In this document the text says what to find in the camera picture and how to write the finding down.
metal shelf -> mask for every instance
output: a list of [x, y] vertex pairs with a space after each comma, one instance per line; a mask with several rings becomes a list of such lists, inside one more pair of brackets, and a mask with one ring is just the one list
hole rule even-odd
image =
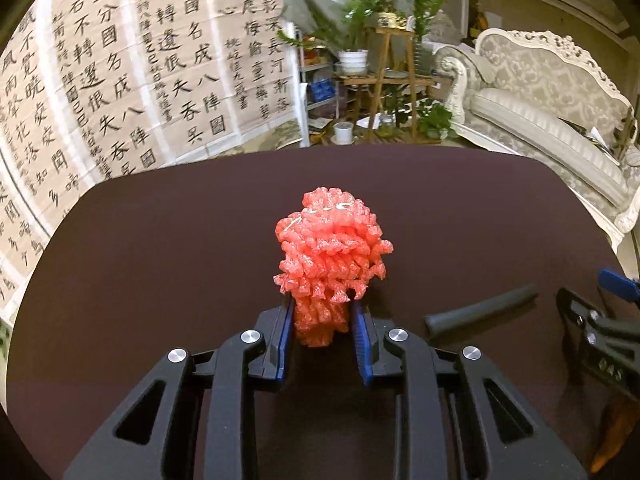
[[329, 97], [328, 99], [325, 99], [324, 101], [318, 101], [317, 103], [313, 103], [313, 104], [307, 105], [306, 109], [307, 110], [313, 110], [314, 108], [321, 107], [322, 105], [327, 105], [329, 103], [332, 103], [332, 102], [335, 101], [335, 99], [336, 99], [336, 96]]
[[311, 72], [312, 70], [320, 70], [321, 68], [325, 68], [331, 65], [332, 63], [319, 63], [317, 65], [301, 66], [300, 72]]

black tube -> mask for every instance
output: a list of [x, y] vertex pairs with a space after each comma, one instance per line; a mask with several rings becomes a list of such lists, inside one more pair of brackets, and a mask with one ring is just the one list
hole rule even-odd
[[523, 306], [535, 300], [537, 296], [536, 286], [530, 283], [527, 286], [516, 288], [500, 296], [495, 296], [490, 300], [484, 300], [480, 303], [464, 306], [441, 314], [424, 316], [424, 322], [429, 331], [429, 339], [441, 336], [452, 330], [467, 327], [490, 316]]

white flower pot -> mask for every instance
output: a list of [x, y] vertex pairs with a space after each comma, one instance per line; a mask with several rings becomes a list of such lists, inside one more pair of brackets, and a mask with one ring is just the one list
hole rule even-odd
[[341, 65], [365, 66], [367, 64], [368, 50], [356, 50], [355, 52], [338, 52]]
[[337, 64], [338, 69], [342, 72], [343, 75], [366, 75], [369, 71], [369, 67], [364, 65], [343, 65], [341, 63]]
[[353, 124], [334, 124], [334, 144], [353, 144]]

sofa armrest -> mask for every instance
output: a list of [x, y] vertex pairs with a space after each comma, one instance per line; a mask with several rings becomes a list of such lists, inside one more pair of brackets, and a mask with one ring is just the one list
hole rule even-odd
[[468, 108], [471, 96], [495, 81], [494, 67], [483, 57], [453, 46], [437, 51], [435, 67], [438, 72], [453, 76], [453, 86], [445, 106], [453, 113], [456, 122], [464, 123], [465, 108]]
[[631, 194], [631, 203], [616, 217], [615, 226], [623, 233], [628, 233], [638, 222], [640, 214], [640, 150], [630, 145], [620, 163], [620, 171], [625, 177]]

brown object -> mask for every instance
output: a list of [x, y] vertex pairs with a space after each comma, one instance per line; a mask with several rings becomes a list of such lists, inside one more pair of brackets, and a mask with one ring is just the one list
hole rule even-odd
[[360, 118], [360, 107], [362, 106], [362, 88], [360, 86], [356, 89], [356, 102], [353, 105], [353, 112], [351, 115], [351, 122], [355, 127], [358, 119]]
[[382, 93], [382, 83], [385, 79], [385, 70], [386, 70], [386, 58], [389, 54], [389, 46], [391, 44], [391, 33], [392, 30], [396, 30], [393, 28], [385, 29], [388, 32], [384, 33], [384, 38], [382, 40], [382, 49], [380, 50], [380, 60], [378, 61], [378, 74], [376, 75], [376, 82], [373, 91], [373, 99], [370, 104], [369, 109], [369, 126], [367, 127], [367, 140], [371, 137], [371, 132], [373, 131], [373, 122], [376, 118], [376, 114], [378, 113], [378, 105], [380, 104], [380, 94]]
[[[316, 186], [377, 213], [395, 251], [371, 292], [414, 333], [427, 314], [538, 285], [535, 309], [448, 348], [478, 346], [591, 464], [610, 391], [568, 383], [554, 298], [567, 286], [602, 308], [598, 271], [622, 269], [571, 190], [526, 157], [318, 146], [116, 178], [71, 210], [31, 278], [8, 369], [10, 420], [54, 480], [168, 350], [218, 348], [278, 303], [273, 226]], [[394, 395], [363, 386], [351, 336], [292, 357], [284, 390], [256, 399], [262, 480], [392, 478]]]
[[449, 97], [451, 87], [453, 86], [453, 78], [441, 75], [431, 76], [433, 83], [427, 88], [427, 95], [431, 99], [444, 102]]
[[476, 16], [474, 24], [471, 26], [471, 35], [473, 38], [477, 38], [481, 32], [484, 32], [489, 28], [489, 22], [487, 21], [484, 10], [480, 4], [476, 4]]
[[[345, 85], [373, 85], [378, 81], [378, 77], [375, 74], [369, 74], [367, 76], [339, 76], [340, 80]], [[409, 78], [396, 79], [391, 77], [385, 77], [382, 79], [382, 83], [385, 85], [399, 84], [408, 85], [411, 82]], [[415, 77], [416, 86], [430, 86], [433, 84], [431, 77], [424, 77], [417, 75]]]
[[597, 473], [615, 457], [640, 420], [640, 403], [628, 397], [619, 396], [609, 405], [603, 426], [605, 433], [596, 457], [591, 463], [591, 472]]

